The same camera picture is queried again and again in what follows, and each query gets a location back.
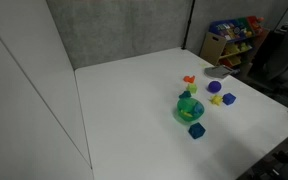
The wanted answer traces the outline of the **teal toy block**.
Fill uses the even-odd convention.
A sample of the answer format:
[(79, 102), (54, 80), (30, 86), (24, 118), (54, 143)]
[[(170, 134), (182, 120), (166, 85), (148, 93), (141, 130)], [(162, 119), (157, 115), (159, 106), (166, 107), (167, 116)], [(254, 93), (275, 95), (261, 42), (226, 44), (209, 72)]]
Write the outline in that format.
[(190, 91), (184, 91), (181, 95), (179, 95), (179, 99), (190, 98), (190, 97), (191, 97)]

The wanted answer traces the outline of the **green plastic bowl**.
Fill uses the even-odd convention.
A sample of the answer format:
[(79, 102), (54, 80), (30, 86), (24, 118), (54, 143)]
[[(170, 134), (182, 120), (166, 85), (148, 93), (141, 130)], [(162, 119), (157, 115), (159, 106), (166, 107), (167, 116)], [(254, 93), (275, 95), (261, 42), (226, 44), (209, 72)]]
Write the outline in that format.
[[(184, 121), (184, 122), (194, 122), (194, 121), (197, 121), (199, 120), (203, 114), (205, 113), (205, 108), (204, 108), (204, 113), (201, 115), (201, 116), (194, 116), (193, 115), (193, 107), (194, 105), (197, 103), (197, 102), (200, 102), (198, 101), (197, 99), (194, 99), (194, 98), (183, 98), (183, 99), (179, 99), (178, 102), (177, 102), (177, 113), (179, 115), (179, 117)], [(180, 110), (184, 110), (185, 112), (188, 112), (190, 114), (193, 115), (192, 118), (188, 118), (188, 117), (185, 117), (183, 115), (180, 114)]]

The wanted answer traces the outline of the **yellow toy in bowl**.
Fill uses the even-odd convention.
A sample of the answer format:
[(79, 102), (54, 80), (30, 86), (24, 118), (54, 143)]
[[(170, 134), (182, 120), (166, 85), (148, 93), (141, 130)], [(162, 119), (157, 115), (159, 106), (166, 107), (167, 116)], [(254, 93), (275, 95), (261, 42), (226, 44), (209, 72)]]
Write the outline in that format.
[(188, 113), (188, 112), (185, 112), (184, 110), (180, 110), (180, 114), (185, 116), (185, 117), (188, 117), (188, 118), (192, 118), (193, 115)]

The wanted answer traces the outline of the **light green toy block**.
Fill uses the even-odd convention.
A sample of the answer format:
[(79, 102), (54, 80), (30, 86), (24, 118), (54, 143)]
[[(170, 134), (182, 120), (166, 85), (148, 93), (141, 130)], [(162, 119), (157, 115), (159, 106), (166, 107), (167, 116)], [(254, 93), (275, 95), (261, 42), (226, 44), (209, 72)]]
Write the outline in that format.
[(186, 87), (186, 89), (191, 93), (191, 94), (196, 94), (197, 93), (197, 85), (194, 83), (189, 83)]

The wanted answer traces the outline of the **orange toy block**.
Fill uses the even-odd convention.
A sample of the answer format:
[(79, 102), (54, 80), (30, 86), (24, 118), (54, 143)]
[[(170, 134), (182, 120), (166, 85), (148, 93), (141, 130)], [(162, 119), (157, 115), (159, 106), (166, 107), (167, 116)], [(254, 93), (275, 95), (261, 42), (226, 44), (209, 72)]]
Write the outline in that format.
[(184, 82), (187, 82), (187, 83), (194, 83), (194, 81), (195, 81), (195, 76), (193, 75), (193, 76), (185, 76), (184, 78), (183, 78), (183, 80), (184, 80)]

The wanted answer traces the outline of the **blue toy in bowl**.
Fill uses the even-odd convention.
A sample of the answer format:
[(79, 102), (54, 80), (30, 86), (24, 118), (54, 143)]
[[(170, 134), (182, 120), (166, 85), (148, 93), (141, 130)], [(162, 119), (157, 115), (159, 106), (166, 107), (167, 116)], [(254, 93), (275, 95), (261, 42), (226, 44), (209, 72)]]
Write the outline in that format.
[(197, 102), (193, 107), (193, 115), (194, 116), (201, 116), (204, 113), (204, 106)]

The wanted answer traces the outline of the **teal blue cube block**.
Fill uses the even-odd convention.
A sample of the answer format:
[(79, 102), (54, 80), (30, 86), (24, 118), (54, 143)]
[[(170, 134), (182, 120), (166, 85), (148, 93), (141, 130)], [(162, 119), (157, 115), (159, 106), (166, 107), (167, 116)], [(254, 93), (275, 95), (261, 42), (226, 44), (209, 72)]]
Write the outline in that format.
[(197, 139), (204, 135), (206, 129), (200, 123), (196, 123), (189, 127), (188, 132), (193, 139)]

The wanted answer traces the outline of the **dark blue cube block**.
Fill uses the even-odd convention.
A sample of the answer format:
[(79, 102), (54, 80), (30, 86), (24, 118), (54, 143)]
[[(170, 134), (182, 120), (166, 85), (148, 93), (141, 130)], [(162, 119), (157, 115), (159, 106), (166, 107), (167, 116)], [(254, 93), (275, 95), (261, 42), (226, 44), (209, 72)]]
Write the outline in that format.
[(231, 94), (231, 93), (227, 93), (223, 96), (223, 102), (226, 104), (226, 105), (231, 105), (235, 102), (236, 100), (236, 97)]

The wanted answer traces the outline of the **purple ball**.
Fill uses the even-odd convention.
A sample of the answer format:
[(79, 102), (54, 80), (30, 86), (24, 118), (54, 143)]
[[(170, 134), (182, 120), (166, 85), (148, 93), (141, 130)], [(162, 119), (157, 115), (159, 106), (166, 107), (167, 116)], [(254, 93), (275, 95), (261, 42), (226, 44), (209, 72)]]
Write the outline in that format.
[(222, 88), (222, 85), (219, 81), (211, 81), (208, 84), (208, 91), (210, 93), (217, 93), (221, 90), (221, 88)]

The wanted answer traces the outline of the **yellow spiky star toy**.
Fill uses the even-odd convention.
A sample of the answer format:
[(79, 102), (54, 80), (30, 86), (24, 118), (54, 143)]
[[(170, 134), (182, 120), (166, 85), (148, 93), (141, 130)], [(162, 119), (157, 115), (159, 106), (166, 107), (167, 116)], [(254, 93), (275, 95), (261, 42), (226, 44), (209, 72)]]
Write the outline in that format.
[(220, 95), (213, 95), (213, 96), (211, 97), (210, 102), (211, 102), (213, 105), (219, 106), (219, 105), (223, 102), (223, 97), (220, 96)]

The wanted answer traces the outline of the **grey flat object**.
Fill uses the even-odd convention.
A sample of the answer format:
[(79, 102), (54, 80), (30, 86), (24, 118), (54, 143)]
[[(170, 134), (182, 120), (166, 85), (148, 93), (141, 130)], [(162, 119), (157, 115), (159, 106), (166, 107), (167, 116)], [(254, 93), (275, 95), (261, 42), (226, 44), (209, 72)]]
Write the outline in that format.
[(204, 69), (204, 74), (213, 79), (224, 79), (230, 75), (233, 70), (225, 65), (208, 67)]

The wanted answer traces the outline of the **black vertical pole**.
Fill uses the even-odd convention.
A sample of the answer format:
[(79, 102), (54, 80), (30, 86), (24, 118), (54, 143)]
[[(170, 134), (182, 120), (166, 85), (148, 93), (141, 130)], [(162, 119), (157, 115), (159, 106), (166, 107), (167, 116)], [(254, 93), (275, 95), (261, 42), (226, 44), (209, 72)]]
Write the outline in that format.
[(195, 3), (196, 3), (196, 0), (192, 0), (189, 16), (188, 16), (188, 19), (187, 19), (188, 21), (187, 21), (187, 25), (186, 25), (186, 29), (185, 29), (185, 34), (184, 34), (184, 38), (183, 38), (183, 43), (181, 45), (181, 49), (182, 50), (186, 49), (187, 39), (188, 39), (190, 26), (191, 26), (191, 22), (192, 22), (192, 16), (193, 16), (193, 13), (194, 13), (194, 8), (195, 8)]

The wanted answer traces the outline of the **toy shelf with bins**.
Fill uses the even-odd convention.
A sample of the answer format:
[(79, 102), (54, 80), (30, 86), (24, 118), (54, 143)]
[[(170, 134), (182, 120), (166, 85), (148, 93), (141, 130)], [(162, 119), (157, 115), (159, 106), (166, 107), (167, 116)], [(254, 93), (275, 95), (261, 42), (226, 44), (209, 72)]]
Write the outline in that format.
[(247, 75), (269, 30), (263, 17), (247, 16), (210, 23), (199, 56), (210, 64), (225, 65)]

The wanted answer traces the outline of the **grey office chair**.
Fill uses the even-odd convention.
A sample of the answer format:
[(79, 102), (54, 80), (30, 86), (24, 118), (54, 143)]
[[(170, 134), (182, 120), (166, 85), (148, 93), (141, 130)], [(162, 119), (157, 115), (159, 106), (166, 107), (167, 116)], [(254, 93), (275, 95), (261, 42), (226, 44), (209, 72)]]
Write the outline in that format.
[(280, 46), (249, 78), (273, 99), (288, 91), (288, 29)]

